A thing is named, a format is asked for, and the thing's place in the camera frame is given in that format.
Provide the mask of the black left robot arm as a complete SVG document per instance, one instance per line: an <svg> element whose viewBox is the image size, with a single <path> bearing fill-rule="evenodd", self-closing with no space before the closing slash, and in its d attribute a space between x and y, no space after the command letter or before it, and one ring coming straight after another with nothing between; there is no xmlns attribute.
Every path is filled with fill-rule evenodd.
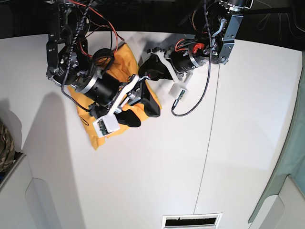
<svg viewBox="0 0 305 229"><path fill-rule="evenodd" d="M225 64L234 46L241 21L242 10L250 9L251 0L213 0L203 6L203 19L195 26L196 13L191 24L196 34L182 38L166 48L147 50L148 58L138 74L150 80L182 80L183 75L205 63Z"/></svg>

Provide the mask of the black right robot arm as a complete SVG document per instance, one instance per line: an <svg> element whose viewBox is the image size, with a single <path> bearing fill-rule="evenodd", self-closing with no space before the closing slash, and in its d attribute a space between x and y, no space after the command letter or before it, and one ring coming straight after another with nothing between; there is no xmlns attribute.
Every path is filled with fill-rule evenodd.
<svg viewBox="0 0 305 229"><path fill-rule="evenodd" d="M84 114L105 125L107 116L128 127L141 125L140 115L159 117L161 107L140 73L133 53L109 20L110 47L88 51L93 24L90 13L101 17L97 0L54 0L53 22L46 44L47 78L62 90Z"/></svg>

